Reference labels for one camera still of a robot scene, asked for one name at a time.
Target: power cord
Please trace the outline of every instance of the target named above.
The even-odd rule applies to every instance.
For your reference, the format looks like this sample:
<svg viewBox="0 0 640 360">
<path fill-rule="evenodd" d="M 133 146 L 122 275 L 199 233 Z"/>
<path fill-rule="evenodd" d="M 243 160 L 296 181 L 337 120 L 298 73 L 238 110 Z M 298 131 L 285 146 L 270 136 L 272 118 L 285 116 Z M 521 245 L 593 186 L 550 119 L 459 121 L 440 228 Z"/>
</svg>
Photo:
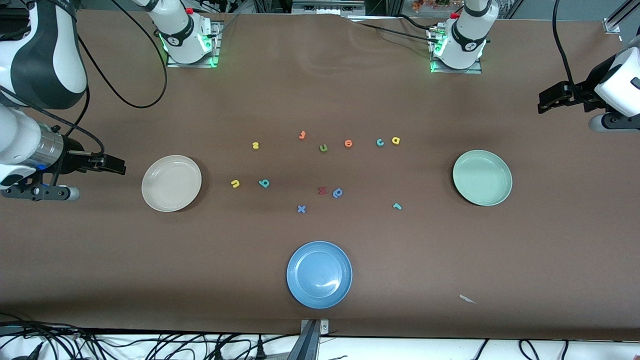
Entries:
<svg viewBox="0 0 640 360">
<path fill-rule="evenodd" d="M 39 112 L 39 113 L 41 113 L 43 115 L 47 115 L 48 117 L 54 119 L 55 121 L 61 122 L 62 124 L 66 125 L 68 127 L 71 127 L 73 129 L 76 129 L 76 130 L 80 131 L 82 134 L 85 134 L 86 136 L 89 136 L 100 147 L 100 151 L 99 152 L 92 152 L 91 153 L 92 156 L 102 156 L 104 154 L 104 151 L 105 151 L 104 144 L 94 134 L 91 134 L 90 132 L 88 132 L 87 130 L 81 128 L 77 124 L 74 124 L 72 122 L 66 121 L 63 118 L 61 118 L 61 117 L 59 117 L 59 116 L 57 116 L 55 114 L 52 114 L 52 113 L 48 112 L 47 110 L 42 109 L 39 106 L 36 106 L 36 105 L 32 104 L 31 102 L 23 99 L 21 96 L 18 96 L 15 93 L 13 93 L 12 91 L 9 91 L 9 89 L 5 88 L 4 86 L 0 85 L 0 91 L 6 92 L 11 97 L 16 98 L 18 101 L 20 101 L 21 103 L 25 104 L 26 106 L 29 106 L 30 108 L 34 109 L 35 111 L 37 111 L 37 112 Z"/>
<path fill-rule="evenodd" d="M 564 52 L 564 48 L 562 47 L 562 44 L 560 43 L 560 36 L 558 35 L 558 30 L 557 30 L 557 18 L 558 18 L 558 6 L 559 5 L 560 5 L 560 0 L 556 0 L 556 3 L 554 4 L 554 14 L 553 14 L 553 17 L 551 19 L 551 27 L 552 27 L 553 32 L 554 32 L 554 40 L 556 41 L 556 46 L 558 48 L 558 51 L 560 52 L 560 57 L 562 57 L 562 63 L 564 65 L 564 71 L 566 72 L 566 77 L 569 80 L 569 86 L 571 87 L 571 91 L 573 92 L 573 96 L 576 98 L 576 100 L 579 100 L 580 102 L 586 103 L 586 101 L 584 101 L 582 99 L 582 97 L 580 96 L 580 93 L 578 93 L 578 89 L 575 86 L 575 83 L 573 82 L 573 75 L 571 74 L 571 68 L 569 67 L 569 61 L 567 60 L 566 53 Z"/>
<path fill-rule="evenodd" d="M 564 360 L 564 357 L 566 356 L 566 351 L 569 350 L 569 340 L 563 340 L 563 341 L 564 341 L 564 348 L 562 350 L 562 354 L 560 355 L 560 360 Z M 518 341 L 518 348 L 520 349 L 520 353 L 522 354 L 522 356 L 526 357 L 527 360 L 533 360 L 531 357 L 527 355 L 527 353 L 524 352 L 524 348 L 522 348 L 522 344 L 527 344 L 533 351 L 533 356 L 536 357 L 536 360 L 540 360 L 540 357 L 538 356 L 538 352 L 536 351 L 536 348 L 534 348 L 531 341 L 527 339 L 522 339 Z"/>
<path fill-rule="evenodd" d="M 231 334 L 227 336 L 224 340 L 222 339 L 223 335 L 220 334 L 217 340 L 211 340 L 211 339 L 207 339 L 206 336 L 211 335 L 211 333 L 207 333 L 207 332 L 196 332 L 191 334 L 185 334 L 181 332 L 172 332 L 168 335 L 160 334 L 157 338 L 139 339 L 127 344 L 118 345 L 110 342 L 109 340 L 105 340 L 105 339 L 99 340 L 96 334 L 91 329 L 82 329 L 82 328 L 78 328 L 76 326 L 65 324 L 65 323 L 45 323 L 45 322 L 38 322 L 38 321 L 32 321 L 32 320 L 24 320 L 19 318 L 18 316 L 14 316 L 14 315 L 2 313 L 2 312 L 0 312 L 0 315 L 9 316 L 15 319 L 11 321 L 0 322 L 0 327 L 13 327 L 18 329 L 23 329 L 21 331 L 12 332 L 9 334 L 0 334 L 0 338 L 3 338 L 5 336 L 6 337 L 11 336 L 11 338 L 8 341 L 5 341 L 2 345 L 0 345 L 0 349 L 4 348 L 7 344 L 11 343 L 12 341 L 20 337 L 23 337 L 25 339 L 34 338 L 34 337 L 44 337 L 44 340 L 46 340 L 52 347 L 52 351 L 54 352 L 55 359 L 60 358 L 58 354 L 58 350 L 56 350 L 55 345 L 57 345 L 58 348 L 62 348 L 67 353 L 68 358 L 73 360 L 84 360 L 88 358 L 92 358 L 94 360 L 122 360 L 122 356 L 120 356 L 120 354 L 117 354 L 117 353 L 112 354 L 105 347 L 124 348 L 124 347 L 131 346 L 133 344 L 147 342 L 147 341 L 155 342 L 156 344 L 148 352 L 148 354 L 145 357 L 145 360 L 162 359 L 162 357 L 160 357 L 161 356 L 160 353 L 163 350 L 166 351 L 166 347 L 169 344 L 174 344 L 174 343 L 178 343 L 180 344 L 180 346 L 178 348 L 172 349 L 171 352 L 167 352 L 168 355 L 163 356 L 164 360 L 172 360 L 177 354 L 181 352 L 191 352 L 191 355 L 193 355 L 195 351 L 191 347 L 187 347 L 187 346 L 195 343 L 203 343 L 207 347 L 207 350 L 205 352 L 207 356 L 205 357 L 205 360 L 206 359 L 212 360 L 213 357 L 215 356 L 213 353 L 211 354 L 209 353 L 208 346 L 210 343 L 216 344 L 216 350 L 214 352 L 219 352 L 219 354 L 216 354 L 218 355 L 218 359 L 222 358 L 221 357 L 222 348 L 229 343 L 240 343 L 240 342 L 249 343 L 249 349 L 242 353 L 242 355 L 246 353 L 245 358 L 248 357 L 248 353 L 251 351 L 251 349 L 255 348 L 251 346 L 252 344 L 251 340 L 248 340 L 248 339 L 236 340 L 236 337 L 240 336 L 240 334 Z M 186 340 L 181 339 L 183 336 L 189 336 L 189 335 L 193 335 L 193 337 L 190 337 Z M 281 338 L 281 337 L 275 337 L 273 339 L 263 341 L 263 343 L 277 340 L 277 338 Z M 88 349 L 88 351 L 91 354 L 89 356 L 84 356 L 83 349 L 85 351 L 87 351 Z"/>
<path fill-rule="evenodd" d="M 44 343 L 39 343 L 38 345 L 36 345 L 33 351 L 24 360 L 38 360 L 38 357 L 40 357 L 40 349 L 42 348 L 43 344 Z"/>
<path fill-rule="evenodd" d="M 269 342 L 271 342 L 271 341 L 279 340 L 279 339 L 286 338 L 286 337 L 289 337 L 289 336 L 299 336 L 299 335 L 300 335 L 300 334 L 280 335 L 280 336 L 276 336 L 276 337 L 271 338 L 271 339 L 264 340 L 264 341 L 262 342 L 262 344 L 266 344 L 266 343 L 269 343 Z M 253 350 L 253 349 L 257 348 L 257 347 L 258 347 L 258 345 L 254 345 L 254 346 L 252 346 L 252 347 L 250 347 L 250 348 L 246 349 L 244 352 L 241 352 L 241 353 L 240 353 L 240 355 L 236 356 L 236 357 L 234 358 L 234 360 L 240 360 L 240 358 L 241 358 L 243 355 L 245 355 L 245 357 L 244 357 L 244 358 L 246 359 L 246 358 L 249 356 L 249 353 L 251 352 L 251 350 Z"/>
<path fill-rule="evenodd" d="M 369 24 L 363 24 L 361 22 L 359 22 L 360 25 L 362 26 L 367 26 L 368 28 L 374 28 L 374 29 L 378 29 L 378 30 L 382 30 L 382 31 L 386 31 L 389 33 L 394 33 L 394 34 L 398 34 L 398 35 L 402 35 L 404 37 L 410 37 L 410 38 L 416 38 L 416 39 L 420 39 L 420 40 L 424 40 L 427 42 L 438 42 L 436 39 L 432 39 L 432 38 L 425 38 L 425 37 L 418 37 L 416 35 L 411 35 L 411 34 L 407 34 L 407 33 L 403 33 L 400 31 L 396 31 L 396 30 L 391 30 L 391 29 L 387 29 L 387 28 L 381 28 L 379 26 L 375 26 L 375 25 L 369 25 Z"/>
<path fill-rule="evenodd" d="M 89 91 L 89 85 L 87 85 L 86 86 L 86 90 L 84 91 L 84 106 L 82 108 L 82 111 L 80 111 L 80 115 L 78 115 L 78 118 L 76 119 L 76 122 L 74 123 L 75 125 L 80 124 L 80 121 L 82 121 L 82 118 L 84 117 L 84 114 L 86 113 L 87 109 L 89 108 L 89 102 L 90 101 L 91 101 L 91 92 Z M 65 134 L 65 136 L 71 135 L 73 130 L 74 130 L 74 128 L 70 127 L 69 130 L 67 131 L 67 133 Z"/>
<path fill-rule="evenodd" d="M 80 42 L 80 45 L 82 45 L 84 51 L 86 52 L 87 56 L 89 57 L 89 60 L 91 60 L 91 63 L 93 64 L 93 66 L 95 67 L 95 69 L 98 71 L 98 73 L 100 74 L 100 76 L 102 77 L 102 79 L 104 80 L 104 82 L 107 84 L 107 86 L 111 89 L 111 91 L 125 104 L 131 106 L 132 108 L 136 108 L 136 109 L 147 109 L 150 108 L 151 106 L 157 104 L 164 96 L 164 93 L 166 92 L 166 86 L 167 86 L 167 82 L 168 82 L 168 75 L 166 73 L 166 66 L 164 66 L 164 58 L 162 57 L 162 53 L 160 52 L 160 49 L 158 48 L 158 46 L 156 45 L 156 42 L 154 41 L 154 39 L 151 37 L 151 35 L 149 35 L 149 33 L 147 32 L 147 30 L 145 30 L 145 28 L 142 27 L 142 25 L 140 25 L 140 23 L 138 21 L 136 21 L 136 19 L 134 19 L 131 14 L 129 14 L 129 12 L 127 12 L 127 10 L 124 10 L 124 8 L 122 8 L 122 6 L 120 6 L 120 4 L 118 4 L 118 2 L 116 0 L 111 0 L 111 2 L 118 8 L 120 9 L 120 11 L 124 12 L 125 15 L 131 20 L 133 21 L 133 23 L 140 28 L 140 30 L 142 30 L 142 32 L 147 36 L 147 38 L 149 39 L 149 41 L 151 42 L 151 44 L 154 46 L 154 49 L 156 50 L 156 53 L 158 55 L 158 58 L 160 59 L 160 62 L 162 63 L 162 70 L 164 72 L 164 85 L 163 85 L 163 89 L 162 92 L 160 93 L 160 95 L 158 96 L 158 98 L 156 100 L 154 100 L 153 102 L 151 102 L 148 105 L 135 105 L 131 102 L 129 102 L 127 99 L 125 99 L 124 97 L 122 97 L 122 95 L 120 95 L 120 93 L 118 93 L 118 90 L 115 89 L 115 87 L 113 87 L 113 85 L 111 84 L 111 82 L 109 81 L 109 79 L 107 79 L 107 77 L 104 75 L 104 73 L 102 72 L 102 69 L 100 69 L 100 67 L 98 66 L 98 63 L 95 61 L 95 59 L 93 59 L 93 56 L 91 55 L 91 53 L 89 52 L 89 49 L 87 48 L 87 46 L 84 44 L 84 42 L 82 41 L 82 38 L 80 36 L 78 36 L 78 41 Z"/>
<path fill-rule="evenodd" d="M 404 20 L 407 20 L 408 22 L 410 22 L 411 25 L 415 26 L 416 28 L 423 29 L 423 30 L 428 30 L 431 26 L 437 25 L 437 24 L 434 24 L 434 25 L 431 25 L 431 26 L 420 25 L 417 22 L 415 22 L 412 18 L 410 18 L 409 16 L 407 16 L 407 15 L 405 15 L 403 13 L 399 13 L 397 15 L 394 15 L 394 17 L 401 17 Z"/>
<path fill-rule="evenodd" d="M 478 349 L 478 353 L 476 354 L 476 357 L 474 357 L 474 360 L 480 359 L 480 355 L 482 355 L 482 351 L 484 350 L 484 347 L 488 342 L 489 342 L 489 339 L 484 339 L 484 342 L 482 343 L 482 345 L 480 345 L 480 349 Z"/>
<path fill-rule="evenodd" d="M 262 342 L 262 335 L 258 335 L 258 345 L 255 353 L 255 360 L 265 360 L 267 358 L 267 354 L 264 352 L 264 346 Z"/>
</svg>

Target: light green plate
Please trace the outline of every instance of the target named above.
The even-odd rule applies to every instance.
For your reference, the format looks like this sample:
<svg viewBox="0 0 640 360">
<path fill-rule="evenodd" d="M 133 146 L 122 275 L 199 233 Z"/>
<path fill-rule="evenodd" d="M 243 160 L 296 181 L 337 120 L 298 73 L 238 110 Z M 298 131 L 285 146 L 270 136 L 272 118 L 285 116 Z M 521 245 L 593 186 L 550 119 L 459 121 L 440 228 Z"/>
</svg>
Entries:
<svg viewBox="0 0 640 360">
<path fill-rule="evenodd" d="M 499 156 L 485 150 L 462 154 L 453 165 L 453 183 L 465 199 L 482 206 L 500 204 L 511 193 L 513 178 Z"/>
</svg>

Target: black cable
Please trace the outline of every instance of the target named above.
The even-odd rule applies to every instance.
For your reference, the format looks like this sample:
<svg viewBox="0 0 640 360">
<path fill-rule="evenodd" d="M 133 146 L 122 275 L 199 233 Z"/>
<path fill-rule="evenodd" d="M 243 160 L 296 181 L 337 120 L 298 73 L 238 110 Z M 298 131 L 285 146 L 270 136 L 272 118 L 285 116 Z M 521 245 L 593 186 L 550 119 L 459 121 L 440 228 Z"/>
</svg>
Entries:
<svg viewBox="0 0 640 360">
<path fill-rule="evenodd" d="M 280 336 L 276 336 L 276 337 L 271 338 L 271 339 L 263 340 L 263 341 L 262 341 L 262 344 L 266 344 L 266 343 L 268 343 L 268 342 L 270 342 L 270 341 L 279 340 L 279 339 L 286 338 L 286 337 L 289 337 L 289 336 L 299 336 L 299 335 L 300 335 L 300 334 L 280 335 Z M 240 353 L 240 355 L 236 356 L 236 358 L 235 358 L 234 360 L 240 360 L 240 358 L 241 358 L 243 355 L 245 355 L 245 354 L 249 354 L 249 353 L 251 352 L 251 350 L 253 350 L 253 349 L 257 348 L 257 347 L 258 347 L 258 345 L 254 345 L 254 346 L 252 346 L 252 347 L 248 348 L 248 349 L 247 349 L 247 350 L 245 350 L 244 352 Z"/>
<path fill-rule="evenodd" d="M 76 348 L 78 349 L 78 356 L 80 357 L 80 359 L 84 359 L 84 355 L 82 355 L 82 348 L 86 344 L 86 341 L 82 344 L 82 346 L 78 346 L 76 341 L 77 341 L 77 339 L 74 338 L 74 344 L 76 344 Z"/>
<path fill-rule="evenodd" d="M 480 349 L 478 349 L 478 353 L 476 354 L 476 357 L 474 357 L 474 360 L 480 359 L 480 355 L 482 355 L 482 351 L 484 350 L 484 347 L 488 342 L 489 339 L 484 339 L 484 342 L 482 343 L 482 345 L 480 345 Z"/>
<path fill-rule="evenodd" d="M 204 343 L 204 353 L 205 353 L 205 354 L 208 354 L 208 353 L 209 353 L 209 343 L 207 343 L 207 342 L 205 342 L 205 343 Z"/>
<path fill-rule="evenodd" d="M 71 340 L 69 340 L 67 337 L 65 336 L 56 336 L 56 339 L 60 339 L 61 341 L 65 341 L 68 345 L 69 345 L 69 349 L 71 349 L 71 353 L 72 353 L 72 359 L 77 359 L 77 352 L 75 349 L 74 344 L 71 342 Z"/>
<path fill-rule="evenodd" d="M 192 349 L 192 348 L 183 348 L 183 349 L 182 349 L 182 350 L 180 350 L 180 351 L 176 351 L 176 352 L 174 352 L 174 353 L 173 353 L 173 355 L 178 354 L 179 352 L 183 352 L 183 351 L 190 351 L 190 352 L 191 352 L 191 354 L 193 354 L 193 360 L 196 360 L 196 352 L 195 352 L 195 351 L 193 351 L 193 349 Z M 170 359 L 171 359 L 171 357 L 166 357 L 164 360 L 170 360 Z"/>
<path fill-rule="evenodd" d="M 56 347 L 53 345 L 53 342 L 51 340 L 54 340 L 55 342 L 57 342 L 62 347 L 62 349 L 64 349 L 64 351 L 67 353 L 67 355 L 70 358 L 74 358 L 74 354 L 69 350 L 69 348 L 67 348 L 66 344 L 64 342 L 62 342 L 62 340 L 60 340 L 59 337 L 57 337 L 54 334 L 52 334 L 49 329 L 46 329 L 44 326 L 41 327 L 38 322 L 29 322 L 29 321 L 27 321 L 25 319 L 22 319 L 19 316 L 15 316 L 15 315 L 8 314 L 8 313 L 3 313 L 3 312 L 0 312 L 0 315 L 7 316 L 7 317 L 10 317 L 10 318 L 14 318 L 14 319 L 17 320 L 18 323 L 20 323 L 21 326 L 33 329 L 39 335 L 43 336 L 45 338 L 45 340 L 47 340 L 47 342 L 51 346 L 51 350 L 53 351 L 53 354 L 54 354 L 54 357 L 55 357 L 56 360 L 58 360 L 58 352 L 56 351 Z"/>
<path fill-rule="evenodd" d="M 18 37 L 20 35 L 24 35 L 24 34 L 28 33 L 29 31 L 31 31 L 31 26 L 27 26 L 24 29 L 20 29 L 18 31 L 14 31 L 13 33 L 3 34 L 0 37 L 0 41 L 11 40 L 11 39 L 13 39 L 15 37 Z"/>
<path fill-rule="evenodd" d="M 408 22 L 410 22 L 411 25 L 413 25 L 413 26 L 415 26 L 416 28 L 419 28 L 419 29 L 428 30 L 430 28 L 430 26 L 425 26 L 425 25 L 418 24 L 417 22 L 413 21 L 412 18 L 410 18 L 409 16 L 407 16 L 407 15 L 405 15 L 403 13 L 399 13 L 397 15 L 394 15 L 394 17 L 401 17 L 401 18 L 407 20 Z"/>
<path fill-rule="evenodd" d="M 104 73 L 102 72 L 102 70 L 100 69 L 100 67 L 98 66 L 98 63 L 95 61 L 95 59 L 93 59 L 93 56 L 91 55 L 91 53 L 89 52 L 89 49 L 87 48 L 87 46 L 84 44 L 84 42 L 82 41 L 82 38 L 80 38 L 80 36 L 78 36 L 78 41 L 80 42 L 80 45 L 82 45 L 84 51 L 86 52 L 86 55 L 89 57 L 89 60 L 91 60 L 91 63 L 93 64 L 93 66 L 95 67 L 95 69 L 98 71 L 98 73 L 100 74 L 100 76 L 102 77 L 102 79 L 104 80 L 104 82 L 107 84 L 107 86 L 111 89 L 111 91 L 125 104 L 131 106 L 132 108 L 136 108 L 136 109 L 146 109 L 146 108 L 150 108 L 151 106 L 157 104 L 164 96 L 164 93 L 166 92 L 166 86 L 167 86 L 167 82 L 168 82 L 168 75 L 166 73 L 166 67 L 164 66 L 164 58 L 162 57 L 162 53 L 160 52 L 160 49 L 158 48 L 158 46 L 156 45 L 156 42 L 154 41 L 153 37 L 151 37 L 151 35 L 149 35 L 149 33 L 147 32 L 147 30 L 145 30 L 145 28 L 142 27 L 142 25 L 140 25 L 140 23 L 138 21 L 136 21 L 136 19 L 133 18 L 133 16 L 131 16 L 131 14 L 129 14 L 129 12 L 127 12 L 127 10 L 124 10 L 124 8 L 122 8 L 122 6 L 120 6 L 120 4 L 118 4 L 118 2 L 116 0 L 111 0 L 111 2 L 118 8 L 120 9 L 120 11 L 124 12 L 125 15 L 131 19 L 131 21 L 133 21 L 133 23 L 140 28 L 140 30 L 142 30 L 142 32 L 147 36 L 147 38 L 149 39 L 149 41 L 151 41 L 151 44 L 154 46 L 154 49 L 156 50 L 156 53 L 158 54 L 158 58 L 160 59 L 160 62 L 162 63 L 162 70 L 164 72 L 164 85 L 163 85 L 163 89 L 162 92 L 160 93 L 160 95 L 158 96 L 158 98 L 156 100 L 154 100 L 152 103 L 148 104 L 148 105 L 135 105 L 132 104 L 131 102 L 129 102 L 127 99 L 125 99 L 124 97 L 122 97 L 122 95 L 120 95 L 120 93 L 118 93 L 118 91 L 115 89 L 115 87 L 113 87 L 113 85 L 111 84 L 111 82 L 109 81 L 109 79 L 107 79 L 107 77 L 104 75 Z"/>
<path fill-rule="evenodd" d="M 91 336 L 89 336 L 90 339 L 90 344 L 91 345 L 95 345 L 98 348 L 98 351 L 100 352 L 100 354 L 102 354 L 102 358 L 104 360 L 107 360 L 107 357 L 105 355 L 108 355 L 110 358 L 112 358 L 113 360 L 119 360 L 117 357 L 115 357 L 113 354 L 111 354 L 110 352 L 108 352 L 105 348 L 102 347 L 102 345 L 100 345 L 98 343 L 98 338 L 95 337 L 94 334 L 92 334 Z"/>
<path fill-rule="evenodd" d="M 396 31 L 396 30 L 391 30 L 391 29 L 385 29 L 385 28 L 381 28 L 379 26 L 375 26 L 375 25 L 369 25 L 369 24 L 363 24 L 361 22 L 359 22 L 360 25 L 363 26 L 367 26 L 369 28 L 374 28 L 374 29 L 378 29 L 378 30 L 382 30 L 382 31 L 388 31 L 389 33 L 394 33 L 394 34 L 398 34 L 398 35 L 402 35 L 402 36 L 406 36 L 406 37 L 410 37 L 410 38 L 417 38 L 420 40 L 424 40 L 427 42 L 438 42 L 436 39 L 432 39 L 432 38 L 424 38 L 424 37 L 418 37 L 415 35 L 411 35 L 411 34 L 407 34 L 407 33 L 402 33 L 400 31 Z"/>
<path fill-rule="evenodd" d="M 230 336 L 227 336 L 221 342 L 220 339 L 222 338 L 222 335 L 220 334 L 218 336 L 216 347 L 213 349 L 213 351 L 209 355 L 205 356 L 205 360 L 222 359 L 222 347 L 224 347 L 226 344 L 229 343 L 229 341 L 231 341 L 232 339 L 234 339 L 234 338 L 236 338 L 238 336 L 240 336 L 240 334 L 232 334 Z"/>
<path fill-rule="evenodd" d="M 522 354 L 522 356 L 526 357 L 528 360 L 533 360 L 527 355 L 527 353 L 524 352 L 524 349 L 522 348 L 523 343 L 526 343 L 531 348 L 531 350 L 533 350 L 533 354 L 534 356 L 536 356 L 536 360 L 540 360 L 540 357 L 538 356 L 538 352 L 536 351 L 536 348 L 534 348 L 531 341 L 527 339 L 522 339 L 518 341 L 518 348 L 520 349 L 520 353 Z"/>
<path fill-rule="evenodd" d="M 92 152 L 91 155 L 92 156 L 102 156 L 102 154 L 104 154 L 104 144 L 102 143 L 102 141 L 100 141 L 100 139 L 98 139 L 97 137 L 95 137 L 94 134 L 91 134 L 90 132 L 88 132 L 87 130 L 81 128 L 78 125 L 75 125 L 69 121 L 66 121 L 65 119 L 52 114 L 50 112 L 48 112 L 47 110 L 44 110 L 42 108 L 40 108 L 39 106 L 35 106 L 34 104 L 31 104 L 31 102 L 23 99 L 21 96 L 16 95 L 15 93 L 9 91 L 7 88 L 5 88 L 4 86 L 0 85 L 0 91 L 2 92 L 6 92 L 7 94 L 9 94 L 11 97 L 16 98 L 18 101 L 20 101 L 23 104 L 26 104 L 27 106 L 29 106 L 30 108 L 34 109 L 35 111 L 43 114 L 43 115 L 47 115 L 48 117 L 54 119 L 55 121 L 61 122 L 62 124 L 69 126 L 69 127 L 73 127 L 74 129 L 80 131 L 82 134 L 85 134 L 86 136 L 89 136 L 96 144 L 98 144 L 98 146 L 100 147 L 100 151 L 99 152 Z"/>
<path fill-rule="evenodd" d="M 11 339 L 9 339 L 6 343 L 4 343 L 4 344 L 0 345 L 0 350 L 2 350 L 2 348 L 3 348 L 3 347 L 5 347 L 7 344 L 9 344 L 10 342 L 12 342 L 13 340 L 16 340 L 17 338 L 19 338 L 19 337 L 21 337 L 21 336 L 22 336 L 21 334 L 16 335 L 16 336 L 12 337 Z"/>
<path fill-rule="evenodd" d="M 560 360 L 564 360 L 567 350 L 569 350 L 569 340 L 564 341 L 564 349 L 562 350 L 562 355 L 560 355 Z"/>
<path fill-rule="evenodd" d="M 198 336 L 195 336 L 193 339 L 189 340 L 189 341 L 185 341 L 182 345 L 180 345 L 177 349 L 175 349 L 171 354 L 167 355 L 164 360 L 169 360 L 171 359 L 172 356 L 174 356 L 175 354 L 179 353 L 181 351 L 182 348 L 184 348 L 185 346 L 187 346 L 188 344 L 190 344 L 192 341 L 196 340 L 197 338 L 203 338 L 205 335 L 201 334 Z"/>
<path fill-rule="evenodd" d="M 172 336 L 174 336 L 174 338 L 172 340 L 177 340 L 179 338 L 182 337 L 181 334 L 176 334 L 176 335 L 167 335 L 167 337 L 165 338 L 166 340 L 168 340 L 169 338 L 171 338 Z M 145 357 L 145 360 L 156 360 L 156 355 L 158 355 L 158 353 L 160 353 L 160 350 L 162 350 L 164 347 L 166 347 L 167 345 L 169 345 L 170 343 L 164 343 L 162 346 L 158 346 L 160 345 L 160 336 L 158 337 L 158 343 L 154 346 L 153 349 L 151 349 L 151 351 L 147 354 L 147 356 Z"/>
<path fill-rule="evenodd" d="M 95 350 L 95 345 L 90 341 L 90 338 L 88 336 L 84 338 L 84 343 L 89 344 L 87 348 L 93 354 L 93 357 L 95 357 L 96 360 L 100 360 L 100 356 L 98 356 L 98 352 Z"/>
<path fill-rule="evenodd" d="M 258 343 L 257 343 L 257 349 L 255 351 L 255 360 L 265 360 L 267 358 L 267 354 L 264 352 L 264 347 L 262 346 L 263 342 L 262 342 L 262 335 L 258 335 Z"/>
<path fill-rule="evenodd" d="M 157 338 L 154 339 L 138 339 L 138 340 L 134 340 L 130 343 L 126 343 L 123 345 L 117 345 L 117 344 L 113 344 L 110 343 L 108 340 L 97 340 L 99 343 L 105 343 L 107 346 L 109 347 L 113 347 L 113 348 L 124 348 L 124 347 L 129 347 L 133 344 L 137 344 L 137 343 L 143 343 L 143 342 L 158 342 Z M 235 342 L 241 342 L 241 341 L 245 341 L 245 340 L 230 340 L 229 343 L 235 343 Z M 178 343 L 178 344 L 184 344 L 184 343 L 217 343 L 216 340 L 202 340 L 202 341 L 194 341 L 194 340 L 160 340 L 160 342 L 166 342 L 166 343 Z"/>
<path fill-rule="evenodd" d="M 554 32 L 554 40 L 556 41 L 556 46 L 558 48 L 558 51 L 560 52 L 560 57 L 562 57 L 562 63 L 564 65 L 564 71 L 566 72 L 566 77 L 569 80 L 569 86 L 571 87 L 571 91 L 573 92 L 573 96 L 576 98 L 576 100 L 579 100 L 581 102 L 586 102 L 586 101 L 584 101 L 582 99 L 582 97 L 580 96 L 580 93 L 578 93 L 578 89 L 575 86 L 575 83 L 573 82 L 573 75 L 571 74 L 571 68 L 569 67 L 569 61 L 567 60 L 566 53 L 564 52 L 562 44 L 560 43 L 560 36 L 558 36 L 558 30 L 557 30 L 558 5 L 560 5 L 560 0 L 556 0 L 556 3 L 554 4 L 554 14 L 553 14 L 553 17 L 551 19 L 551 27 L 552 27 L 553 32 Z"/>
<path fill-rule="evenodd" d="M 75 125 L 80 124 L 80 121 L 82 121 L 82 118 L 84 117 L 84 114 L 86 113 L 87 109 L 89 108 L 89 101 L 91 101 L 91 92 L 89 91 L 89 85 L 87 85 L 86 86 L 86 90 L 84 91 L 84 106 L 82 108 L 82 111 L 80 111 L 80 115 L 78 115 L 78 118 L 76 119 L 76 122 L 74 123 Z M 73 130 L 74 130 L 74 128 L 70 127 L 69 130 L 67 130 L 67 133 L 65 134 L 65 136 L 71 135 Z"/>
</svg>

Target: metal clamp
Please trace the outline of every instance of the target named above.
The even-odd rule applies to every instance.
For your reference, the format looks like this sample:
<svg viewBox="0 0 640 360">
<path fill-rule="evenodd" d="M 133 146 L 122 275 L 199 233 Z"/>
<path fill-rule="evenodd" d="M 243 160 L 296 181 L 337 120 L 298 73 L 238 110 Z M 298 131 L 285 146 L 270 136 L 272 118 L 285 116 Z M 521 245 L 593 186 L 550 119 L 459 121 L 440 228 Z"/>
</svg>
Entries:
<svg viewBox="0 0 640 360">
<path fill-rule="evenodd" d="M 640 7 L 640 0 L 625 0 L 608 18 L 602 21 L 607 34 L 620 33 L 620 23 Z"/>
<path fill-rule="evenodd" d="M 328 333 L 329 320 L 302 320 L 302 331 L 287 360 L 316 360 L 320 346 L 320 335 Z"/>
</svg>

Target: blue plate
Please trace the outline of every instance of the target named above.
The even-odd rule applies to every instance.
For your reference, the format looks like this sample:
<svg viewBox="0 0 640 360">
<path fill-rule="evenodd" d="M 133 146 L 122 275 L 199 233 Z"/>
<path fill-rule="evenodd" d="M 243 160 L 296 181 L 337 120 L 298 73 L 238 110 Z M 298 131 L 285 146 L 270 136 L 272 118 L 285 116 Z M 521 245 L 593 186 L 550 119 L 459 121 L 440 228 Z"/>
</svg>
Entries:
<svg viewBox="0 0 640 360">
<path fill-rule="evenodd" d="M 287 267 L 287 284 L 293 297 L 312 309 L 326 309 L 342 301 L 352 278 L 347 254 L 327 241 L 302 245 Z"/>
</svg>

